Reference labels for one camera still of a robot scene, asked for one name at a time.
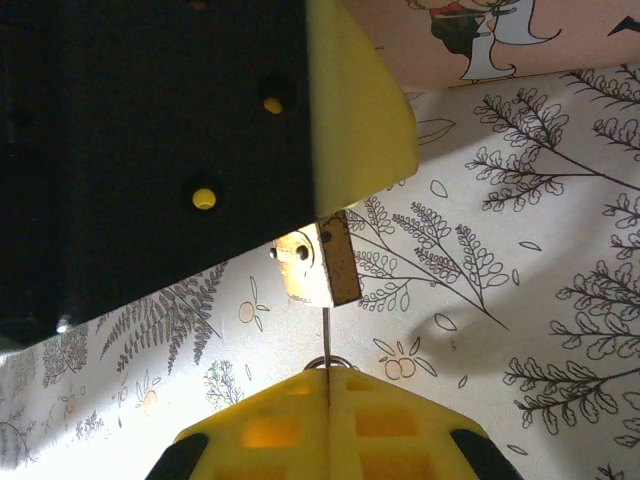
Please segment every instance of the yellow dot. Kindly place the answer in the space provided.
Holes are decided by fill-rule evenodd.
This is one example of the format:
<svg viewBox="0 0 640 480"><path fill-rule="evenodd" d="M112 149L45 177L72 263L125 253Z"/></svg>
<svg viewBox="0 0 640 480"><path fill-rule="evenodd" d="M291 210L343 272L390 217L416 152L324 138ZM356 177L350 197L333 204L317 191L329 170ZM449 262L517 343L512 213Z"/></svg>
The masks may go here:
<svg viewBox="0 0 640 480"><path fill-rule="evenodd" d="M264 105L264 108L268 112L271 112L274 115L278 115L282 113L282 111L284 110L282 108L282 103L280 103L280 100L278 100L277 98L273 98L273 97L265 98L262 104Z"/></svg>
<svg viewBox="0 0 640 480"><path fill-rule="evenodd" d="M200 210L210 210L216 204L216 194L208 188L196 190L191 197L193 205Z"/></svg>

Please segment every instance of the leaf drawing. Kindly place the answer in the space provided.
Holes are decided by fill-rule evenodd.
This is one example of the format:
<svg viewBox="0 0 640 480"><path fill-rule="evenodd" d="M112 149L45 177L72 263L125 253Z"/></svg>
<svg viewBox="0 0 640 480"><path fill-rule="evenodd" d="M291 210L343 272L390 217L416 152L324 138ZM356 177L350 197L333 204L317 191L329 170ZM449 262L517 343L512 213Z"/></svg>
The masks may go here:
<svg viewBox="0 0 640 480"><path fill-rule="evenodd" d="M510 204L514 212L520 212L527 205L537 205L542 194L557 197L564 193L564 185L559 179L565 175L535 171L533 162L539 151L540 147L529 147L520 157L511 154L503 158L499 150L492 153L488 153L486 147L478 150L475 159L465 167L478 169L477 180L501 187L489 193L482 204L483 210L500 212Z"/></svg>
<svg viewBox="0 0 640 480"><path fill-rule="evenodd" d="M102 315L100 318L98 318L98 324L96 325L96 335L98 334L98 332L100 331L102 326L105 323L107 323L107 320L109 319L110 315L111 315L111 313L107 313L106 315Z"/></svg>
<svg viewBox="0 0 640 480"><path fill-rule="evenodd" d="M578 415L589 423L597 423L602 413L618 413L618 402L603 390L604 386L610 381L640 373L639 367L600 376L571 360L566 362L565 368L549 364L543 369L532 358L524 364L513 358L509 368L503 378L505 384L520 382L522 392L542 389L542 393L536 396L525 395L523 402L514 401L522 411L522 427L528 428L534 413L539 413L551 435L558 434L559 419L573 427L577 424Z"/></svg>
<svg viewBox="0 0 640 480"><path fill-rule="evenodd" d="M412 102L412 101L417 100L418 98L420 98L423 94L424 94L424 92L407 92L404 95L405 95L405 97L407 98L408 101Z"/></svg>
<svg viewBox="0 0 640 480"><path fill-rule="evenodd" d="M479 169L476 178L489 181L498 187L484 200L484 210L502 211L510 205L520 212L527 205L536 205L543 194L560 196L564 193L563 179L571 177L598 177L609 182L640 191L640 187L611 177L585 163L570 157L558 149L562 141L564 126L569 117L562 113L559 104L551 104L546 95L532 88L518 90L515 98L503 100L500 95L486 95L482 104L474 109L480 122L492 125L493 131L503 134L503 139L512 147L523 149L518 157L511 154L504 158L500 150L489 154L486 147L480 148L476 158L466 164L469 170ZM614 143L635 151L637 125L627 122L624 126L609 121L596 122L597 136L608 136ZM540 172L536 160L542 152L564 160L576 172Z"/></svg>
<svg viewBox="0 0 640 480"><path fill-rule="evenodd" d="M87 324L79 325L44 342L42 385L58 383L66 371L76 373L87 364Z"/></svg>
<svg viewBox="0 0 640 480"><path fill-rule="evenodd" d="M522 455L525 457L529 455L524 448L519 447L517 445L507 445L507 448L511 450L513 453L517 453L518 455Z"/></svg>
<svg viewBox="0 0 640 480"><path fill-rule="evenodd" d="M556 293L560 300L574 300L574 308L591 316L612 313L622 322L640 317L640 275L635 274L631 263L624 263L611 271L604 260L587 276L576 275L573 285Z"/></svg>
<svg viewBox="0 0 640 480"><path fill-rule="evenodd" d="M620 358L640 357L640 335L629 332L629 325L615 313L604 318L578 312L575 316L577 328L570 328L553 320L552 335L564 337L563 348L573 350L586 346L591 360L617 354Z"/></svg>
<svg viewBox="0 0 640 480"><path fill-rule="evenodd" d="M436 321L436 325L438 325L443 330L446 330L448 332L455 332L456 330L458 330L458 327L456 327L456 325L446 315L436 313L433 318Z"/></svg>
<svg viewBox="0 0 640 480"><path fill-rule="evenodd" d="M621 65L621 69L618 73L627 74L626 80L620 82L616 78L607 78L605 75L596 74L592 69L588 70L573 70L562 75L563 78L571 78L572 81L569 85L578 85L581 87L575 94L582 92L589 92L596 96L591 101L605 99L607 104L604 108L609 108L613 105L622 105L621 110L630 107L640 106L640 90L637 85L634 86L634 82L638 83L637 70L630 69L627 65Z"/></svg>
<svg viewBox="0 0 640 480"><path fill-rule="evenodd" d="M418 122L418 143L426 145L444 137L456 123L445 118L434 118Z"/></svg>
<svg viewBox="0 0 640 480"><path fill-rule="evenodd" d="M640 392L627 392L622 395L631 408L640 412Z"/></svg>
<svg viewBox="0 0 640 480"><path fill-rule="evenodd" d="M611 464L607 464L606 467L598 467L598 474L599 476L595 480L624 480L624 472L622 470L614 471Z"/></svg>
<svg viewBox="0 0 640 480"><path fill-rule="evenodd" d="M24 405L15 408L7 418L0 420L0 465L17 468L19 465L35 461L27 441L36 422L23 424Z"/></svg>
<svg viewBox="0 0 640 480"><path fill-rule="evenodd" d="M29 348L7 358L7 368L13 381L12 396L15 399L33 382L36 375L36 349Z"/></svg>
<svg viewBox="0 0 640 480"><path fill-rule="evenodd" d="M429 189L431 190L431 193L433 193L436 197L449 198L447 189L442 184L442 182L438 180L431 180L431 185L429 186Z"/></svg>
<svg viewBox="0 0 640 480"><path fill-rule="evenodd" d="M625 123L617 118L609 118L608 120L597 120L593 125L593 131L596 137L603 137L609 140L609 145L618 145L625 152L633 152L633 158L636 162L640 162L640 129L638 120L632 118Z"/></svg>
<svg viewBox="0 0 640 480"><path fill-rule="evenodd" d="M541 252L542 249L533 242L520 242L518 243L522 248L526 248L527 250L535 250L536 252Z"/></svg>
<svg viewBox="0 0 640 480"><path fill-rule="evenodd" d="M222 338L209 320L226 266L227 262L223 262L124 307L100 358L124 338L117 362L117 371L122 372L141 350L168 344L167 371L171 374L178 351L195 333L193 361L198 365L211 336Z"/></svg>
<svg viewBox="0 0 640 480"><path fill-rule="evenodd" d="M611 236L611 248L617 249L618 260L628 260L640 250L640 229L627 236L627 243L618 235Z"/></svg>
<svg viewBox="0 0 640 480"><path fill-rule="evenodd" d="M204 385L209 387L206 398L216 412L244 399L244 392L236 387L233 365L228 360L214 360L204 374Z"/></svg>
<svg viewBox="0 0 640 480"><path fill-rule="evenodd" d="M410 283L426 282L432 287L451 291L505 327L487 310L484 292L487 288L503 285L510 277L502 273L503 264L482 246L469 227L458 225L455 228L457 242L463 250L463 256L459 259L449 253L446 245L454 229L435 210L412 202L410 207L413 215L391 215L393 223L416 242L415 261L387 244L386 235L391 234L390 230L385 231L381 227L387 228L389 224L383 224L381 220L388 220L388 214L379 200L374 197L365 205L368 219L355 210L347 213L351 236L373 248L355 248L358 276L363 289L362 299L358 303L360 307L378 312L396 309L406 311L411 303ZM415 274L398 275L396 270L400 262Z"/></svg>
<svg viewBox="0 0 640 480"><path fill-rule="evenodd" d="M369 225L378 233L386 233L391 235L396 231L396 228L391 224L389 214L384 208L378 197L371 197L364 201L364 206L367 209L367 217L369 217Z"/></svg>
<svg viewBox="0 0 640 480"><path fill-rule="evenodd" d="M638 226L640 221L640 196L636 197L631 204L631 200L626 193L621 193L615 205L606 205L607 209L602 212L607 217L616 217L616 227L619 229Z"/></svg>

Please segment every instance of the black plastic corner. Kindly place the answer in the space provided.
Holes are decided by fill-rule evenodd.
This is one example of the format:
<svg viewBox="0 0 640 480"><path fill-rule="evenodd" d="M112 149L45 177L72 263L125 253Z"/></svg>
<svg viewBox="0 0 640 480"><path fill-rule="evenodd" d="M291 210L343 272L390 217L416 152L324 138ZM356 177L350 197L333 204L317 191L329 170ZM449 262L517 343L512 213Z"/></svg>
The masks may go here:
<svg viewBox="0 0 640 480"><path fill-rule="evenodd" d="M189 480L209 443L204 433L194 433L167 448L147 475L147 480Z"/></svg>
<svg viewBox="0 0 640 480"><path fill-rule="evenodd" d="M478 480L523 480L488 438L471 430L454 430L451 438L473 468Z"/></svg>

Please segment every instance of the printed wallpaper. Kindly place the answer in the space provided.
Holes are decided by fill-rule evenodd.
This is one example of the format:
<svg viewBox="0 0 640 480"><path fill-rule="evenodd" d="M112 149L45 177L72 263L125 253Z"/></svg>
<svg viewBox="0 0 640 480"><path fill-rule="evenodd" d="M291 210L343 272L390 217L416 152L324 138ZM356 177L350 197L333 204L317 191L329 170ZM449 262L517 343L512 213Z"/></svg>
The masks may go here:
<svg viewBox="0 0 640 480"><path fill-rule="evenodd" d="M407 96L422 165L348 214L364 296L333 352L473 418L525 479L639 479L640 69ZM319 356L269 247L5 358L2 471L144 478Z"/></svg>

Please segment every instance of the screw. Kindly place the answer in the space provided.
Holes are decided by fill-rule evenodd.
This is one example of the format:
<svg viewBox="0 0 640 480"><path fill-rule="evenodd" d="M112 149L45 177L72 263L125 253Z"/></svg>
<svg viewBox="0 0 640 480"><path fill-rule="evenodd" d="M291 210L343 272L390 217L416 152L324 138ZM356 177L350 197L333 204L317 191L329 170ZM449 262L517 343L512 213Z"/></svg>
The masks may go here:
<svg viewBox="0 0 640 480"><path fill-rule="evenodd" d="M309 258L309 249L304 245L300 245L296 249L296 254L298 255L298 258L300 260L306 260L307 258Z"/></svg>
<svg viewBox="0 0 640 480"><path fill-rule="evenodd" d="M64 333L71 328L71 317L69 315L62 315L56 325L56 332Z"/></svg>

